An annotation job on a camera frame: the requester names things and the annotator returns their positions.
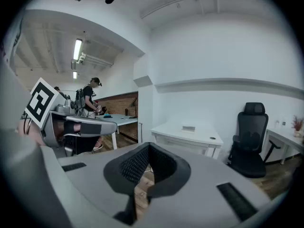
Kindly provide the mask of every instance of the red plant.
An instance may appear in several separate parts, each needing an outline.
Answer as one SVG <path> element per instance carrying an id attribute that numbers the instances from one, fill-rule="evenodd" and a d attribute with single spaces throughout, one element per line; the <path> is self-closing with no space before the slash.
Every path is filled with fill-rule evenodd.
<path id="1" fill-rule="evenodd" d="M 301 128 L 303 127 L 303 123 L 304 123 L 304 118 L 299 118 L 297 116 L 294 116 L 294 120 L 293 120 L 293 128 L 296 130 L 296 131 L 300 131 Z"/>

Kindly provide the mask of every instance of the chair headrest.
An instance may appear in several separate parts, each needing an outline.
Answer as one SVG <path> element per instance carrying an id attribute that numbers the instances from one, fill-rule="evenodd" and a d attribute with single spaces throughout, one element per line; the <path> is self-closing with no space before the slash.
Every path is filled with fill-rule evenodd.
<path id="1" fill-rule="evenodd" d="M 265 113 L 265 107 L 259 102 L 247 102 L 244 113 L 248 115 L 263 115 Z"/>

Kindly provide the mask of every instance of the man's arm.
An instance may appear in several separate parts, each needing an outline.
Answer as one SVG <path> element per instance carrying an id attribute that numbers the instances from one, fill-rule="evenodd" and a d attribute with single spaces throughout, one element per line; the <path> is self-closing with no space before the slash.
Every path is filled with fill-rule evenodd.
<path id="1" fill-rule="evenodd" d="M 97 111 L 97 108 L 90 102 L 90 97 L 88 95 L 85 96 L 85 103 L 88 107 L 90 107 L 94 111 Z"/>

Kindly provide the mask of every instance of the shoe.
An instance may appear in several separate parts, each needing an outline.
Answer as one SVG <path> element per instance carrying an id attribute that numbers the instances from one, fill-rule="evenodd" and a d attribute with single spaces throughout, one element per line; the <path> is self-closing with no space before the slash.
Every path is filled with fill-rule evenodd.
<path id="1" fill-rule="evenodd" d="M 97 151 L 97 150 L 100 150 L 100 149 L 102 149 L 103 148 L 103 145 L 100 145 L 99 147 L 94 147 L 93 148 L 93 151 Z"/>

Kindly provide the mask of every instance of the black office chair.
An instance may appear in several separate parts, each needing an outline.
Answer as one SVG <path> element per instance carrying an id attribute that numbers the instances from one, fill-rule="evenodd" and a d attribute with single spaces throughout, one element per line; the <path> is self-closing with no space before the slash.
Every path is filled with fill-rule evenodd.
<path id="1" fill-rule="evenodd" d="M 262 150 L 268 115 L 262 103 L 246 103 L 237 116 L 239 135 L 233 136 L 230 167 L 250 178 L 266 175 L 265 165 L 259 153 Z"/>

